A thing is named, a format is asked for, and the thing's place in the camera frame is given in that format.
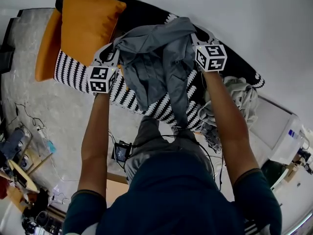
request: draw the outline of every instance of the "couch cushion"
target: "couch cushion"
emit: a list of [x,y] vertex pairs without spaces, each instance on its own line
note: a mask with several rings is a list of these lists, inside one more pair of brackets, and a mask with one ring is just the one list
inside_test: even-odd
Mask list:
[[110,42],[119,15],[126,8],[117,0],[64,0],[61,49],[85,66]]

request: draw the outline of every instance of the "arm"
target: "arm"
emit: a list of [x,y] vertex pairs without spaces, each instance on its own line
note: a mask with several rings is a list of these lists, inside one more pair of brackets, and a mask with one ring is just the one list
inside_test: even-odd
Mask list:
[[249,144],[248,128],[217,72],[203,72],[212,100],[223,155],[232,185],[245,172],[258,168]]
[[82,143],[82,171],[78,190],[92,190],[106,197],[109,142],[109,94],[93,103]]

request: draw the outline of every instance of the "person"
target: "person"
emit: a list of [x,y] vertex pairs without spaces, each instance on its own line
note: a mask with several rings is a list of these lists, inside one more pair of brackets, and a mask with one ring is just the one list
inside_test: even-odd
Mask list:
[[95,98],[82,143],[82,170],[63,234],[277,235],[282,215],[249,144],[248,128],[217,72],[203,73],[235,197],[228,202],[208,158],[183,130],[168,143],[144,117],[125,170],[127,193],[106,205],[109,95]]

